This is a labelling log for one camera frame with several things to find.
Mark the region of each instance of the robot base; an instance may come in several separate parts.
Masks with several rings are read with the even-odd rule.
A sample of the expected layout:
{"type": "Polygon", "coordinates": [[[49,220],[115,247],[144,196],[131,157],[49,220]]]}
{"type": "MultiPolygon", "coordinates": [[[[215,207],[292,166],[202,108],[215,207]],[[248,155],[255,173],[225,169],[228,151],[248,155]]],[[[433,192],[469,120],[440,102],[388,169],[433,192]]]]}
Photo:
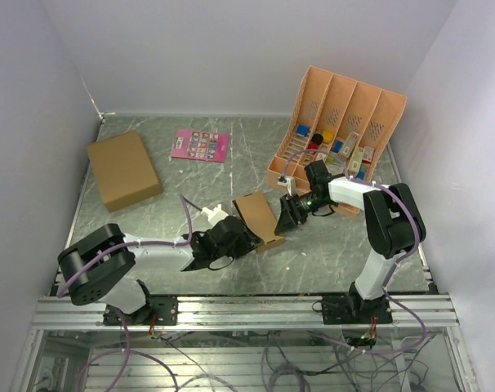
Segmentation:
{"type": "MultiPolygon", "coordinates": [[[[146,303],[136,312],[126,314],[127,325],[150,325],[156,316],[156,325],[176,325],[179,301],[174,296],[152,296],[140,280],[137,281],[145,294],[146,303]]],[[[118,309],[108,305],[104,314],[104,325],[122,325],[118,309]]]]}
{"type": "Polygon", "coordinates": [[[385,296],[365,301],[351,284],[346,294],[322,296],[322,319],[325,325],[369,324],[371,317],[377,317],[378,324],[393,322],[389,301],[385,296]]]}

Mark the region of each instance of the glass panel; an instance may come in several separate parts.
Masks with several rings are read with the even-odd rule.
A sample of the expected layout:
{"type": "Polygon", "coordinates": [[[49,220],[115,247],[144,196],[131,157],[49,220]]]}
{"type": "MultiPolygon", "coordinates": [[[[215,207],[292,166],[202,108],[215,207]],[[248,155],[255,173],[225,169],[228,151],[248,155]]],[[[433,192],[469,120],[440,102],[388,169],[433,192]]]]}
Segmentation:
{"type": "MultiPolygon", "coordinates": [[[[321,332],[359,340],[366,331],[321,332]]],[[[134,351],[113,391],[160,392],[179,388],[200,392],[293,392],[311,390],[422,392],[465,391],[452,365],[444,328],[431,329],[415,350],[402,354],[357,354],[332,345],[312,332],[131,332],[132,349],[161,361],[171,370],[134,351]]],[[[372,348],[392,350],[412,345],[419,329],[378,330],[372,348]]],[[[123,332],[49,332],[28,388],[31,392],[70,392],[88,358],[80,390],[103,392],[118,374],[125,354],[123,332]]]]}

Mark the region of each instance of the orange desk organizer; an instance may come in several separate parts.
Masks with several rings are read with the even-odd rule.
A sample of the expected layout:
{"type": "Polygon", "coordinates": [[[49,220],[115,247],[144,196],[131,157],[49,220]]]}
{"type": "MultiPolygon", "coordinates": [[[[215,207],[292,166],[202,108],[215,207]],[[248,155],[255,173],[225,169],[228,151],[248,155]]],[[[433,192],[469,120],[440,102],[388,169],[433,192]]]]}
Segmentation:
{"type": "MultiPolygon", "coordinates": [[[[324,131],[331,132],[335,137],[329,143],[322,143],[319,149],[323,151],[331,151],[336,138],[345,140],[353,131],[359,134],[357,146],[374,148],[372,162],[365,175],[365,180],[370,180],[402,117],[406,101],[406,96],[310,67],[302,79],[288,131],[268,166],[267,183],[286,190],[277,185],[286,161],[296,151],[305,149],[313,134],[324,131]],[[306,136],[297,134],[299,124],[310,128],[306,136]]],[[[351,162],[355,151],[356,148],[347,162],[351,162]]],[[[310,190],[304,166],[313,159],[313,154],[297,155],[289,164],[286,174],[295,177],[299,194],[310,190]]],[[[347,204],[340,204],[335,209],[348,217],[356,217],[359,213],[358,208],[347,204]]]]}

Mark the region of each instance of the white plastic piece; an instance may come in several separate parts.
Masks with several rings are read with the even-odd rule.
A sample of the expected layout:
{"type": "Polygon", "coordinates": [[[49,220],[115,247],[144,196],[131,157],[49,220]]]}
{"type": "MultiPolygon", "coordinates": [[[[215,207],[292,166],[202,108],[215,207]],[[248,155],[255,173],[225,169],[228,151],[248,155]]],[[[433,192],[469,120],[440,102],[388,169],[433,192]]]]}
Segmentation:
{"type": "Polygon", "coordinates": [[[200,214],[207,217],[207,221],[213,226],[228,216],[226,212],[222,211],[222,204],[217,205],[212,210],[204,207],[200,214]]]}
{"type": "MultiPolygon", "coordinates": [[[[139,238],[130,234],[126,234],[126,237],[124,237],[124,241],[137,241],[138,243],[143,243],[144,241],[166,241],[169,243],[183,243],[185,240],[182,237],[172,240],[159,238],[139,238]]],[[[183,247],[142,246],[129,247],[128,249],[131,252],[135,253],[136,264],[133,267],[133,271],[158,270],[159,268],[182,271],[194,260],[193,249],[191,249],[190,245],[185,245],[183,247]]]]}
{"type": "Polygon", "coordinates": [[[288,194],[293,196],[294,194],[297,194],[297,184],[295,182],[295,177],[293,176],[284,176],[283,180],[281,180],[282,177],[279,177],[277,179],[277,184],[281,186],[285,186],[288,188],[288,194]]]}
{"type": "Polygon", "coordinates": [[[364,300],[374,300],[384,294],[384,279],[387,276],[391,266],[403,253],[394,255],[390,259],[379,255],[374,250],[369,253],[368,260],[363,267],[362,273],[355,280],[357,292],[364,300]]]}
{"type": "Polygon", "coordinates": [[[135,279],[124,276],[99,301],[131,314],[146,304],[146,296],[135,279]]]}
{"type": "Polygon", "coordinates": [[[372,186],[336,178],[329,183],[329,197],[333,202],[345,203],[363,210],[363,194],[375,190],[372,186]]]}

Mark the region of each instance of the cardboard box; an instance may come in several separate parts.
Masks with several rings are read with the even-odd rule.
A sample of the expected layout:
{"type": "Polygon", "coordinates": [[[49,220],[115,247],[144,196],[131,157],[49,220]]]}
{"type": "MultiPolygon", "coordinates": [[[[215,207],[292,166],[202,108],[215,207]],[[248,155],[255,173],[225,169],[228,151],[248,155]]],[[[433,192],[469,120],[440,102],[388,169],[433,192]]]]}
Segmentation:
{"type": "Polygon", "coordinates": [[[139,132],[130,131],[92,143],[87,153],[108,211],[120,210],[163,192],[139,132]]]}
{"type": "Polygon", "coordinates": [[[256,253],[269,251],[286,241],[284,236],[274,235],[277,220],[262,192],[236,198],[233,204],[246,226],[264,242],[256,249],[256,253]]]}

